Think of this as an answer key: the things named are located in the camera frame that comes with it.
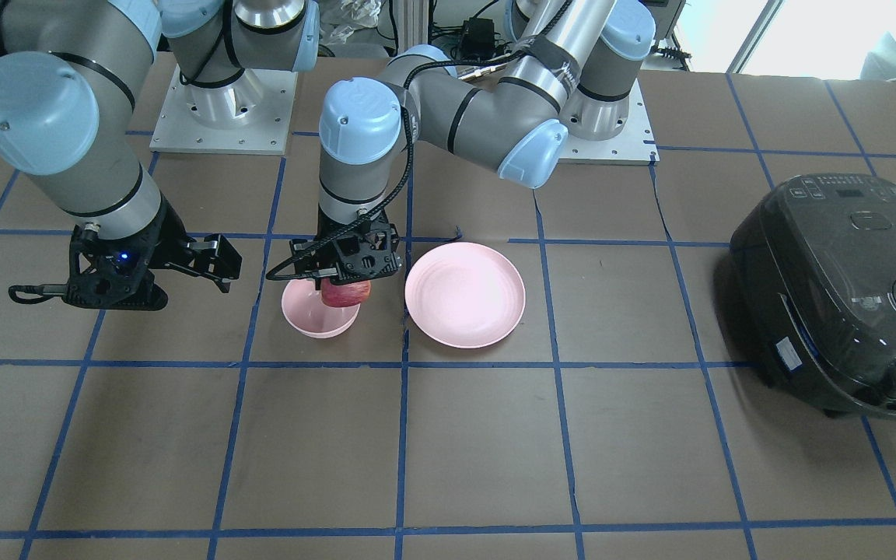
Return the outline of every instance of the apple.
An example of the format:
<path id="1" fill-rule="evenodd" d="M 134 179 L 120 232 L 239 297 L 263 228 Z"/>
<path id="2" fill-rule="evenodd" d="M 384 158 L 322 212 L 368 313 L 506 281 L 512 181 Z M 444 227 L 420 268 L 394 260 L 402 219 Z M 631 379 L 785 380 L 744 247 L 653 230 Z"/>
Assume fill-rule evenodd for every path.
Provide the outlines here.
<path id="1" fill-rule="evenodd" d="M 327 307 L 352 307 L 366 301 L 373 290 L 371 280 L 334 286 L 330 278 L 320 284 L 320 298 Z"/>

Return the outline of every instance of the light blue joint cap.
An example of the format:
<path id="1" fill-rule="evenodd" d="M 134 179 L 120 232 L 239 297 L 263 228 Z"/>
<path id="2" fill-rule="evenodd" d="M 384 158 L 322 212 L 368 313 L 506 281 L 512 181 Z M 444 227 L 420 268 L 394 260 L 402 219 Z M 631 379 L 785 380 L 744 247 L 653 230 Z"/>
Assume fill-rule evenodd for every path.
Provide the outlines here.
<path id="1" fill-rule="evenodd" d="M 644 60 L 655 39 L 655 19 L 641 2 L 619 0 L 600 38 L 618 56 L 632 61 Z"/>
<path id="2" fill-rule="evenodd" d="M 399 100 L 375 79 L 344 79 L 324 96 L 320 145 L 338 162 L 351 166 L 376 162 L 395 145 L 399 128 Z"/>
<path id="3" fill-rule="evenodd" d="M 502 180 L 511 180 L 525 187 L 538 188 L 548 181 L 558 164 L 559 153 L 569 138 L 569 129 L 558 118 L 539 124 L 513 149 L 500 164 L 497 174 Z"/>
<path id="4" fill-rule="evenodd" d="M 199 29 L 220 11 L 223 0 L 157 0 L 161 33 L 177 39 Z"/>
<path id="5" fill-rule="evenodd" d="M 150 45 L 150 54 L 157 56 L 157 42 L 161 39 L 161 14 L 153 0 L 110 0 L 110 4 L 140 29 L 140 35 Z"/>
<path id="6" fill-rule="evenodd" d="M 92 86 L 53 54 L 0 58 L 0 156 L 32 175 L 78 163 L 96 141 L 99 105 Z"/>
<path id="7" fill-rule="evenodd" d="M 299 50 L 296 50 L 296 61 L 292 63 L 293 72 L 309 72 L 317 66 L 317 48 L 320 45 L 320 5 L 310 0 L 306 3 L 306 15 L 303 16 L 303 38 L 299 39 Z"/>
<path id="8" fill-rule="evenodd" d="M 434 45 L 414 45 L 409 47 L 406 51 L 403 51 L 401 54 L 398 54 L 394 60 L 408 56 L 408 54 L 418 54 L 418 56 L 431 59 L 433 61 L 450 61 L 451 58 L 448 57 L 448 54 L 445 54 L 444 51 L 435 47 Z M 458 78 L 458 71 L 455 70 L 454 66 L 447 66 L 445 70 L 448 71 L 448 74 L 452 75 L 452 78 Z"/>

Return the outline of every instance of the pink bowl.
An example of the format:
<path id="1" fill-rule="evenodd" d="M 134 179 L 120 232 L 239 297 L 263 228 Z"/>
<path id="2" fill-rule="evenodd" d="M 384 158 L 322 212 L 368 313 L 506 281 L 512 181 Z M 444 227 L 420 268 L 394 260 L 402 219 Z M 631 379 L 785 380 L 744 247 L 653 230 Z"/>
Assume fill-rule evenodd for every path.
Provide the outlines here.
<path id="1" fill-rule="evenodd" d="M 476 243 L 441 245 L 406 279 L 406 308 L 427 336 L 455 348 L 501 341 L 523 316 L 525 291 L 507 257 Z"/>
<path id="2" fill-rule="evenodd" d="M 297 331 L 314 339 L 344 333 L 355 323 L 362 305 L 327 307 L 313 280 L 291 280 L 282 292 L 282 314 Z"/>

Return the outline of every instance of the metal mounting plate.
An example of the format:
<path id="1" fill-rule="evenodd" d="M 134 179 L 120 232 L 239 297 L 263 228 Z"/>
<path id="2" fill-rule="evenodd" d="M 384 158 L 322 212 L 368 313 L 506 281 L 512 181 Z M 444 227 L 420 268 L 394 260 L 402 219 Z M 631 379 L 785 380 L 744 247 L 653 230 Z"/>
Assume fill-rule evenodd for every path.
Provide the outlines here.
<path id="1" fill-rule="evenodd" d="M 652 157 L 659 162 L 659 150 L 655 146 L 648 110 L 641 96 L 641 88 L 635 81 L 632 86 L 632 111 L 628 114 L 625 129 L 608 141 L 587 141 L 569 135 L 559 156 L 561 163 L 607 163 L 612 166 L 648 166 Z"/>
<path id="2" fill-rule="evenodd" d="M 178 67 L 164 96 L 164 105 L 154 124 L 150 148 L 156 152 L 248 153 L 281 156 L 289 138 L 292 100 L 296 96 L 296 73 L 279 70 L 249 70 L 266 89 L 264 100 L 255 107 L 257 117 L 241 128 L 219 130 L 206 127 L 192 117 L 185 88 L 178 82 Z"/>

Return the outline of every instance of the power adapter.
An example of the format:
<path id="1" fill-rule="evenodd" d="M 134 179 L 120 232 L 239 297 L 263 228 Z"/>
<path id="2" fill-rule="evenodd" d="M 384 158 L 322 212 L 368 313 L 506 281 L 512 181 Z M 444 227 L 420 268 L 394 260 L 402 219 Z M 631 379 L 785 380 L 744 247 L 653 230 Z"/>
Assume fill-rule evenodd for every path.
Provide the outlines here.
<path id="1" fill-rule="evenodd" d="M 497 36 L 493 20 L 469 18 L 462 24 L 462 39 L 458 44 L 459 55 L 464 60 L 490 60 L 497 52 Z"/>

